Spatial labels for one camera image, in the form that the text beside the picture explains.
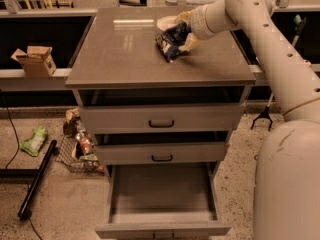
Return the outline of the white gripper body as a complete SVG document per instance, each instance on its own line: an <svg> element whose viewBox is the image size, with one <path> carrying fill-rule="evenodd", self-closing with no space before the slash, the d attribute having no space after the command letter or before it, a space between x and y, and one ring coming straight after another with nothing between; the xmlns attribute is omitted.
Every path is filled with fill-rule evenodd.
<svg viewBox="0 0 320 240"><path fill-rule="evenodd" d="M207 40L230 29L224 4L206 4L191 12L190 26L200 40Z"/></svg>

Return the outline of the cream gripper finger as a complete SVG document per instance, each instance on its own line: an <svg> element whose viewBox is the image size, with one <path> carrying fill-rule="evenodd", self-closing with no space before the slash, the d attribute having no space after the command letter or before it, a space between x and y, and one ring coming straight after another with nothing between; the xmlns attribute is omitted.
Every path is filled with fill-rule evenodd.
<svg viewBox="0 0 320 240"><path fill-rule="evenodd" d="M177 15L175 18L175 23L180 24L182 22L186 23L187 25L190 24L190 19L191 19L191 11L184 11L180 14Z"/></svg>
<svg viewBox="0 0 320 240"><path fill-rule="evenodd" d="M197 48L200 44L201 40L194 33L189 33L185 43L179 47L179 50L181 52L190 51Z"/></svg>

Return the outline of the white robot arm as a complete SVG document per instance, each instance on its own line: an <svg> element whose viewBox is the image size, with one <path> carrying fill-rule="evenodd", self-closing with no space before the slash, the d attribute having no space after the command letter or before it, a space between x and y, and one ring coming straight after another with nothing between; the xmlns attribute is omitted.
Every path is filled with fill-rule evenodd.
<svg viewBox="0 0 320 240"><path fill-rule="evenodd" d="M183 51L241 29L285 122L257 158L253 240L320 240L320 79L274 25L274 0L220 0L180 13L191 33Z"/></svg>

